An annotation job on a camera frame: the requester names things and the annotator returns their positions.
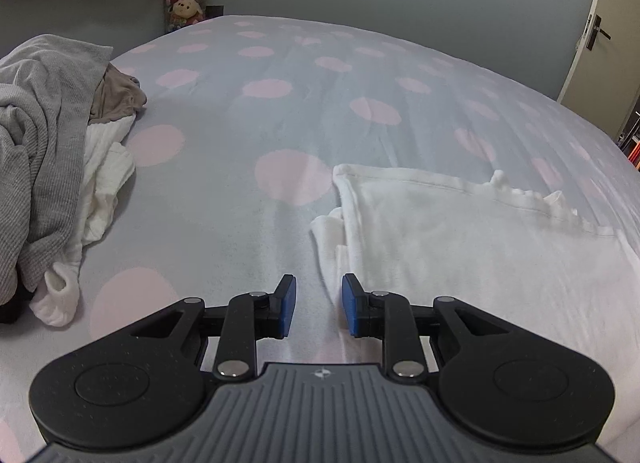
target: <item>logo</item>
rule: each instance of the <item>logo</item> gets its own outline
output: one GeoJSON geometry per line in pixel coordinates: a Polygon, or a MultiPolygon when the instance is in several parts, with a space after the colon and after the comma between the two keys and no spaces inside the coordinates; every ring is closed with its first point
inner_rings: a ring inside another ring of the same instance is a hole
{"type": "Polygon", "coordinates": [[[321,367],[317,371],[314,371],[314,376],[318,377],[320,380],[324,380],[325,378],[330,377],[332,374],[333,373],[329,371],[326,367],[321,367]]]}

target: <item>black circular pad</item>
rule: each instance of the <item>black circular pad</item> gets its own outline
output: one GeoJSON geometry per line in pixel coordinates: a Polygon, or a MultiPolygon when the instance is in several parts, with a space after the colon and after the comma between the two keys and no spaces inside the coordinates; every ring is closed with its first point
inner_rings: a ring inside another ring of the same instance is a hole
{"type": "Polygon", "coordinates": [[[94,405],[124,405],[140,398],[149,387],[149,377],[130,364],[91,367],[76,380],[76,393],[94,405]]]}
{"type": "Polygon", "coordinates": [[[460,351],[440,371],[438,394],[463,427],[533,451],[595,442],[614,390],[594,361],[521,329],[458,340],[460,351]]]}
{"type": "Polygon", "coordinates": [[[495,370],[494,382],[503,393],[523,401],[558,398],[569,385],[560,369],[540,360],[507,362],[495,370]]]}

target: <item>white fleece blanket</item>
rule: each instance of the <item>white fleece blanket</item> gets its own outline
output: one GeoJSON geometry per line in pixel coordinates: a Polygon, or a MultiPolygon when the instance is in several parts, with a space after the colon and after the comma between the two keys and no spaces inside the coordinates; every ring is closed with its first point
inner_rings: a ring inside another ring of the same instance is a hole
{"type": "Polygon", "coordinates": [[[116,194],[135,169],[133,155],[120,144],[135,115],[87,126],[84,169],[74,230],[45,272],[31,300],[34,315],[45,324],[61,327],[76,314],[82,247],[101,239],[113,220],[116,194]]]}
{"type": "Polygon", "coordinates": [[[616,387],[601,443],[638,419],[640,260],[621,232],[582,219],[560,191],[511,188],[499,170],[478,185],[342,165],[334,183],[342,207],[311,228],[337,307],[348,271],[418,305],[452,295],[599,362],[616,387]]]}

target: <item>polka dot bed sheet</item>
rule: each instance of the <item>polka dot bed sheet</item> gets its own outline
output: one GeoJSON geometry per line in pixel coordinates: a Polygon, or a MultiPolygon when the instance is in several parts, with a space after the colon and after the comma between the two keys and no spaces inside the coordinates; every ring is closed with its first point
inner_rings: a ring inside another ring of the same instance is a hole
{"type": "MultiPolygon", "coordinates": [[[[76,319],[54,331],[25,315],[2,332],[4,463],[43,443],[28,387],[44,364],[182,297],[223,305],[293,273],[290,336],[261,341],[260,361],[341,362],[332,349],[341,310],[309,232],[339,205],[338,164],[475,183],[502,169],[518,188],[562,189],[640,252],[638,173],[612,141],[549,98],[444,53],[344,26],[227,16],[113,63],[148,96],[125,142],[137,170],[105,239],[85,252],[76,319]]],[[[213,353],[214,343],[205,368],[213,353]]]]}

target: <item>door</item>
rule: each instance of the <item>door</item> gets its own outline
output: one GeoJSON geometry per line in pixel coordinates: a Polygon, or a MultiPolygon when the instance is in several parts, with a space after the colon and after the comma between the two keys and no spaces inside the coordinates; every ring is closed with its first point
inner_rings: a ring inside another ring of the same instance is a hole
{"type": "Polygon", "coordinates": [[[617,139],[639,93],[640,0],[593,0],[558,102],[617,139]]]}

